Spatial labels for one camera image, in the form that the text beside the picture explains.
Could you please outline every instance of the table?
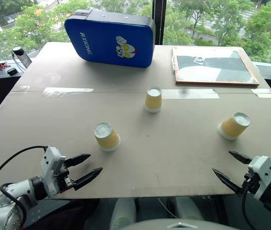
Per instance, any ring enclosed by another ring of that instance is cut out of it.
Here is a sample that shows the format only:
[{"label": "table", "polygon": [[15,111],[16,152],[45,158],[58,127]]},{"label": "table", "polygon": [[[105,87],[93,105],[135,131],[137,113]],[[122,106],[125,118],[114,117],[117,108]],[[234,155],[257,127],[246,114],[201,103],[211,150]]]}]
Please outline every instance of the table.
[{"label": "table", "polygon": [[[0,105],[0,164],[33,145],[55,146],[67,157],[90,153],[85,163],[70,169],[70,178],[99,166],[102,173],[58,198],[232,193],[212,168],[241,184],[247,166],[228,150],[271,157],[271,98],[258,97],[250,88],[176,86],[170,61],[171,46],[156,46],[152,65],[139,69],[87,62],[70,43],[47,43]],[[259,88],[269,89],[249,58],[247,62]],[[150,114],[143,105],[153,85],[209,88],[219,98],[163,100],[162,111]],[[47,94],[46,87],[94,90]],[[236,111],[248,114],[251,125],[236,141],[223,139],[217,125]],[[117,151],[98,148],[93,127],[99,122],[111,123],[120,135]],[[0,185],[39,176],[42,154],[31,150],[15,158],[0,172]]]}]

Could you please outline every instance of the window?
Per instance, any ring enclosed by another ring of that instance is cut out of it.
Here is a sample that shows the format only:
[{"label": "window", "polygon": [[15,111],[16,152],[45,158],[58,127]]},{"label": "window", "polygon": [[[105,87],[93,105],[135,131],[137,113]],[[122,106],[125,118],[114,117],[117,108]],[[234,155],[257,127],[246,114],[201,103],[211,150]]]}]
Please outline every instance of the window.
[{"label": "window", "polygon": [[170,0],[164,45],[241,46],[271,63],[271,1]]},{"label": "window", "polygon": [[77,9],[154,17],[157,44],[241,46],[271,63],[271,1],[267,0],[2,0],[0,60],[22,46],[35,57],[46,42],[67,42],[63,22]]},{"label": "window", "polygon": [[11,50],[22,46],[35,57],[46,42],[68,42],[64,21],[75,10],[152,15],[150,0],[2,0],[0,4],[0,60],[11,59]]}]

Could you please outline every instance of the framed picture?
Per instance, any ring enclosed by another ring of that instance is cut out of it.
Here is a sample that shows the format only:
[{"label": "framed picture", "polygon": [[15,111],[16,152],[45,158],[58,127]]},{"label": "framed picture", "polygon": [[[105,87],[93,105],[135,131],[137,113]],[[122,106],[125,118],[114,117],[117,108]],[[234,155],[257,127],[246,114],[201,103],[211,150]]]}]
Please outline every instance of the framed picture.
[{"label": "framed picture", "polygon": [[258,86],[239,47],[174,46],[176,84]]}]

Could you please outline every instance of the cartoon sticker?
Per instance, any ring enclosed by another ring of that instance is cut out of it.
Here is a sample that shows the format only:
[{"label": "cartoon sticker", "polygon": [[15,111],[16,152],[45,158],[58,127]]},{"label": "cartoon sticker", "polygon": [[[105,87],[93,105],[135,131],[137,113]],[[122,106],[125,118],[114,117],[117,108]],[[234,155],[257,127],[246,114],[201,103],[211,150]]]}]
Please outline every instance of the cartoon sticker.
[{"label": "cartoon sticker", "polygon": [[132,45],[127,44],[127,40],[123,37],[116,36],[116,42],[116,52],[119,57],[133,58],[136,55],[136,49]]}]

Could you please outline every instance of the paper cup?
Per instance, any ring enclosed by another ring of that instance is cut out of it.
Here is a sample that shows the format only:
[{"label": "paper cup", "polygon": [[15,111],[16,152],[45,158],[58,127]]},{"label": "paper cup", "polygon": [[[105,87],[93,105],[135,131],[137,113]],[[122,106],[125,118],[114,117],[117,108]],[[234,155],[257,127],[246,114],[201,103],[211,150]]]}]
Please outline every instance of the paper cup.
[{"label": "paper cup", "polygon": [[150,113],[157,113],[162,108],[161,89],[157,86],[147,90],[144,108]]},{"label": "paper cup", "polygon": [[99,147],[106,152],[116,150],[120,144],[121,139],[109,123],[99,123],[94,127],[94,135]]},{"label": "paper cup", "polygon": [[218,126],[220,135],[235,140],[250,125],[250,118],[244,113],[235,113]]}]

